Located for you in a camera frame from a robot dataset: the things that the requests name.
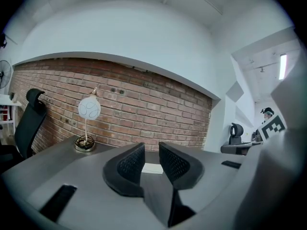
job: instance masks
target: fluorescent light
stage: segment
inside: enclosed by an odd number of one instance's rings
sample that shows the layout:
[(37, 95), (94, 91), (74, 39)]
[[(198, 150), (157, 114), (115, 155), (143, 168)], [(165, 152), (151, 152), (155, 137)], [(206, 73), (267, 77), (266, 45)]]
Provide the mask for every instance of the fluorescent light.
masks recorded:
[(280, 72), (279, 72), (279, 80), (284, 79), (284, 74), (286, 73), (286, 65), (287, 65), (287, 55), (280, 55)]

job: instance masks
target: white paper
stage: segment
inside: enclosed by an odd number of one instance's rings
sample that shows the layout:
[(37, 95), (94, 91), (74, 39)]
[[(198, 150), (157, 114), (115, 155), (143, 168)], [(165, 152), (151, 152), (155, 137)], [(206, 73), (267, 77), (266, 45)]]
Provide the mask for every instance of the white paper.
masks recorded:
[(163, 168), (160, 164), (155, 163), (145, 163), (142, 169), (142, 173), (149, 173), (149, 174), (162, 174)]

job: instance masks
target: gold lamp base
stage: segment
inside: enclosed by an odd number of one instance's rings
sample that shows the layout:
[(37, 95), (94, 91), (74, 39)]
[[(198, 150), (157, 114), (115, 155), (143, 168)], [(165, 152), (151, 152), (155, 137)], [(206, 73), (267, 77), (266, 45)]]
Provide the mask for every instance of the gold lamp base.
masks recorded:
[(87, 142), (85, 136), (80, 136), (75, 140), (75, 149), (81, 152), (89, 152), (95, 149), (95, 141), (91, 136), (87, 136)]

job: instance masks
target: wall-mounted fan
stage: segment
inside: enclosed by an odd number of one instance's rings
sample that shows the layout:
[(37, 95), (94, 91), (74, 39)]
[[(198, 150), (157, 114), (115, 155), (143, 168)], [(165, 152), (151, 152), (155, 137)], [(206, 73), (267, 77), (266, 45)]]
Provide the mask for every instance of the wall-mounted fan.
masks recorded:
[(10, 82), (12, 68), (6, 60), (0, 60), (0, 89), (5, 88)]

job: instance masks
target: lamp stand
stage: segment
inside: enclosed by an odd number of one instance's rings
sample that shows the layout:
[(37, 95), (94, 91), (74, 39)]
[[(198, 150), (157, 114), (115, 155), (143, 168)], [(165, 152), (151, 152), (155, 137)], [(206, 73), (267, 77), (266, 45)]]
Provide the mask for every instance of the lamp stand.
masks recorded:
[(75, 148), (78, 151), (89, 152), (94, 150), (95, 141), (91, 136), (87, 135), (87, 119), (85, 119), (85, 136), (80, 136), (75, 140)]

